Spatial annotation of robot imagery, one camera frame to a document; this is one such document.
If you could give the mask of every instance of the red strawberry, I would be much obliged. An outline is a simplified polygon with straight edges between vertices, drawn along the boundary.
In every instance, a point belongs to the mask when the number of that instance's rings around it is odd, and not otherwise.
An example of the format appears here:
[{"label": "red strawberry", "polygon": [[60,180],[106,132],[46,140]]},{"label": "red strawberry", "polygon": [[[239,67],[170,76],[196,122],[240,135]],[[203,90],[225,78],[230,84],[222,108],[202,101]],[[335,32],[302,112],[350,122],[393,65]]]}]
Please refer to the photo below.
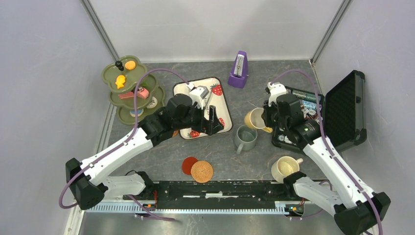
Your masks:
[{"label": "red strawberry", "polygon": [[200,135],[199,132],[192,130],[187,136],[190,138],[196,138]]},{"label": "red strawberry", "polygon": [[223,121],[221,117],[219,118],[219,122],[222,124],[223,127],[225,127],[225,121]]},{"label": "red strawberry", "polygon": [[223,94],[223,90],[222,90],[221,85],[215,84],[215,85],[211,86],[210,89],[212,90],[212,93],[215,94],[215,95],[221,96]]}]

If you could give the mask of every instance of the robotic arm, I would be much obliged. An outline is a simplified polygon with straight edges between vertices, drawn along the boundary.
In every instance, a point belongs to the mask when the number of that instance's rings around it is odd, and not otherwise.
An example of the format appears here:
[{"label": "robotic arm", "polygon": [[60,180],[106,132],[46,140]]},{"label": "robotic arm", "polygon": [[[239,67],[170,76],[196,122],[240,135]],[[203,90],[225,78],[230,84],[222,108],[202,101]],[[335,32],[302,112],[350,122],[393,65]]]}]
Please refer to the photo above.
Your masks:
[{"label": "robotic arm", "polygon": [[321,135],[316,121],[304,119],[300,101],[295,95],[287,94],[286,88],[280,83],[269,83],[266,91],[270,94],[264,102],[262,114],[266,126],[283,130],[288,139],[319,166],[337,191],[329,191],[304,173],[295,172],[284,179],[288,193],[307,198],[320,206],[334,217],[339,228],[347,235],[361,234],[376,225],[369,200],[383,220],[391,203],[390,198],[384,192],[375,193],[353,172],[330,139]]},{"label": "robotic arm", "polygon": [[[207,108],[204,98],[209,95],[209,90],[204,86],[194,87],[192,84],[188,87],[189,96],[175,95],[165,107],[139,122],[137,130],[132,130],[107,149],[82,162],[73,158],[66,163],[67,182],[88,167],[69,187],[82,210],[92,208],[104,198],[140,194],[146,187],[146,175],[110,177],[110,173],[136,155],[171,138],[174,131],[192,128],[200,133],[213,135],[224,129],[214,106],[209,106],[209,119],[204,117]],[[105,158],[93,164],[104,154],[107,154]]]}]

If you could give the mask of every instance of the cup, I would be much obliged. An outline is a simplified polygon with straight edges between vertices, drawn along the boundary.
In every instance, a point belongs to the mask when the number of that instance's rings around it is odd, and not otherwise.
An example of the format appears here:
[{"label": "cup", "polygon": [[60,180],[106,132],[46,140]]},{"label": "cup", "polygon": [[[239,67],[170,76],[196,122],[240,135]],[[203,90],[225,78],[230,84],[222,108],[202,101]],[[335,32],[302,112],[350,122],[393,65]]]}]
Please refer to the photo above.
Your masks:
[{"label": "cup", "polygon": [[246,114],[244,123],[251,129],[261,129],[265,132],[272,133],[272,128],[266,127],[261,115],[264,112],[263,108],[254,108]]},{"label": "cup", "polygon": [[248,151],[255,147],[256,138],[258,137],[258,132],[249,128],[246,125],[242,125],[236,131],[235,138],[233,142],[235,143],[237,150],[236,154],[240,154],[242,150]]},{"label": "cup", "polygon": [[285,177],[300,170],[302,161],[302,158],[295,160],[288,156],[281,157],[271,167],[271,174],[277,182],[284,183]]}]

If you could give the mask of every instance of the yellow mug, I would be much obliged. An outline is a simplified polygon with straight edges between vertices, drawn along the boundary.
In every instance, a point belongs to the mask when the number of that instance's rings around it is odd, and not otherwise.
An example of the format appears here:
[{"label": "yellow mug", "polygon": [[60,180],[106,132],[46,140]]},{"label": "yellow mug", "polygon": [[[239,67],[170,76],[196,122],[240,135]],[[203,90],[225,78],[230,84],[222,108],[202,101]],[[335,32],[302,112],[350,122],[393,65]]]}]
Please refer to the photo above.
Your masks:
[{"label": "yellow mug", "polygon": [[272,133],[271,127],[266,127],[261,115],[264,112],[263,108],[255,108],[249,111],[244,118],[244,123],[251,129],[261,129],[265,132]]}]

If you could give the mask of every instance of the strawberry tray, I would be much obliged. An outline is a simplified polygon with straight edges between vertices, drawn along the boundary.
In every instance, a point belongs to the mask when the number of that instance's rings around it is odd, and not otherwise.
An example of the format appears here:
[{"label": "strawberry tray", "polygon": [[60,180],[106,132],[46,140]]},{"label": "strawberry tray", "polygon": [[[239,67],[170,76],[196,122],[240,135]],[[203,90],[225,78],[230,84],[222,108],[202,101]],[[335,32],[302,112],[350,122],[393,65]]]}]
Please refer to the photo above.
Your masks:
[{"label": "strawberry tray", "polygon": [[[208,102],[209,96],[212,98],[209,101],[208,105],[213,105],[216,107],[216,113],[219,120],[225,126],[222,131],[219,131],[217,134],[228,132],[232,129],[232,119],[229,114],[228,104],[226,103],[225,93],[222,90],[222,84],[216,77],[207,77],[198,80],[189,81],[190,83],[197,86],[205,86],[210,89],[210,94],[205,98],[205,102]],[[186,94],[189,95],[189,88],[186,86],[186,83],[178,83],[173,87],[173,94]],[[209,109],[205,111],[205,118],[209,119]],[[193,131],[191,128],[180,130],[180,136],[185,140],[194,140],[202,137],[207,137],[207,134],[199,133]]]}]

